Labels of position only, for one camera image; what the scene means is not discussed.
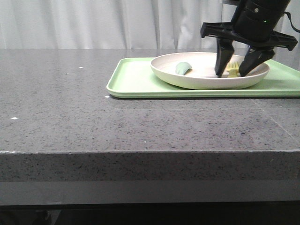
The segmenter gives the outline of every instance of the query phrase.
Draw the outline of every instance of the curtain fold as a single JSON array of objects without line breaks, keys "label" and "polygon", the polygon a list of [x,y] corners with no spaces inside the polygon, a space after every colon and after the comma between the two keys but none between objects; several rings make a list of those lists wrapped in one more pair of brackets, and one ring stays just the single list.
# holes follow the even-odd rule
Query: curtain fold
[{"label": "curtain fold", "polygon": [[[296,27],[299,8],[287,9]],[[234,10],[219,0],[1,0],[0,49],[211,48],[202,23],[230,21]],[[286,16],[276,29],[300,40]]]}]

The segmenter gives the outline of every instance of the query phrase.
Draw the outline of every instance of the white plate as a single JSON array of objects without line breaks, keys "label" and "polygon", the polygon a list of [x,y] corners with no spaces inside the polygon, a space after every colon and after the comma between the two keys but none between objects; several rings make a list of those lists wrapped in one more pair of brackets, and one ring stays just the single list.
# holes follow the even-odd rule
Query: white plate
[{"label": "white plate", "polygon": [[[245,77],[227,78],[228,72],[224,72],[221,78],[215,74],[217,54],[213,52],[183,52],[162,55],[151,61],[154,74],[161,80],[183,88],[195,90],[217,89],[242,89],[260,82],[269,72],[270,68],[263,63],[253,69]],[[244,57],[233,55],[232,62],[243,61]],[[180,62],[188,62],[192,70],[186,75],[175,73],[176,65]]]}]

